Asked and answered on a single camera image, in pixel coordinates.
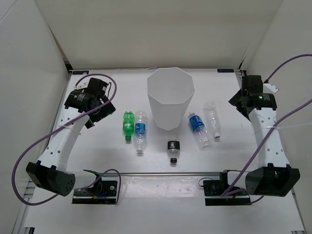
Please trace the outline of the green plastic soda bottle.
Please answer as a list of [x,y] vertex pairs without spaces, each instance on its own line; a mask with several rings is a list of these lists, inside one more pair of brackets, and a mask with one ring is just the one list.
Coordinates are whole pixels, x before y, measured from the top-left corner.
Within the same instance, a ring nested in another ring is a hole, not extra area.
[[131,141],[132,134],[133,134],[134,129],[135,129],[134,119],[135,119],[135,115],[132,111],[125,112],[123,115],[122,129],[123,129],[123,133],[125,135],[125,140],[127,142]]

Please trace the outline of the clear unlabelled plastic bottle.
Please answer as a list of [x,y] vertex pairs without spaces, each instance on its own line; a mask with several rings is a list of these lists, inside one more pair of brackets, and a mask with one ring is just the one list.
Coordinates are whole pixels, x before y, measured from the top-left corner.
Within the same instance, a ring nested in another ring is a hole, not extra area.
[[221,124],[216,110],[215,103],[212,101],[204,104],[203,113],[207,122],[207,128],[214,140],[221,138]]

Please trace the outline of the blue labelled bottle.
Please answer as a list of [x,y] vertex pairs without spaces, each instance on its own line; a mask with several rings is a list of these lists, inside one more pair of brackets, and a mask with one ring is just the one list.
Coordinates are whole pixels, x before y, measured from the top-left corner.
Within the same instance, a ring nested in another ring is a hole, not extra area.
[[203,149],[209,146],[208,132],[203,120],[194,112],[188,113],[189,125],[198,144]]

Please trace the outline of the clear bottle blue label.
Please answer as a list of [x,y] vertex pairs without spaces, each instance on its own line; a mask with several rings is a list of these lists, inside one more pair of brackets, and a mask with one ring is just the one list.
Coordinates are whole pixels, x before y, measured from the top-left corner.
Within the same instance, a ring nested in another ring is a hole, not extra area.
[[147,126],[146,113],[144,111],[137,111],[135,113],[134,143],[136,147],[136,152],[138,154],[142,154],[147,146],[146,126]]

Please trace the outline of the clear bottle black label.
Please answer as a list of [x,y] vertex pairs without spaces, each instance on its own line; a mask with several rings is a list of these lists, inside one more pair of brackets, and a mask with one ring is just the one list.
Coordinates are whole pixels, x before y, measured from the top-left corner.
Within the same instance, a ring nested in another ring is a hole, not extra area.
[[167,154],[170,159],[170,164],[176,166],[180,155],[180,141],[177,136],[172,136],[167,142]]

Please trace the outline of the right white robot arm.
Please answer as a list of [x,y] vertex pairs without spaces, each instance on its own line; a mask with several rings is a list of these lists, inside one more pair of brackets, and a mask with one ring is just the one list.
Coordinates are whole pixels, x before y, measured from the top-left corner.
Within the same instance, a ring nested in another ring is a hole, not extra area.
[[274,94],[278,88],[263,83],[260,75],[243,76],[240,90],[229,103],[252,124],[257,149],[241,171],[228,171],[219,182],[223,196],[237,187],[249,195],[285,197],[300,179],[300,172],[292,168],[283,150],[276,129],[277,104]]

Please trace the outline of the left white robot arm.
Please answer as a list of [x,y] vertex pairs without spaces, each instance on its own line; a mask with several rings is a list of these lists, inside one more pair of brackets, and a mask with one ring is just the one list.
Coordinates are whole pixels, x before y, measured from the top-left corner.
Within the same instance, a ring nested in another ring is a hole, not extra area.
[[86,189],[91,195],[102,190],[100,174],[90,170],[67,171],[67,163],[83,127],[93,127],[116,109],[106,96],[108,83],[90,78],[87,86],[73,90],[64,103],[58,127],[47,148],[35,163],[28,163],[26,172],[41,189],[67,196],[72,190]]

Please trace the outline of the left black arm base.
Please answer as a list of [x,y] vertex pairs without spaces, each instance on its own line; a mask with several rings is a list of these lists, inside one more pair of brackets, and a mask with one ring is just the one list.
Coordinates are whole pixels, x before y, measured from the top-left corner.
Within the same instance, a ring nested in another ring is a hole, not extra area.
[[118,176],[103,176],[91,188],[74,190],[72,204],[116,205],[118,193]]

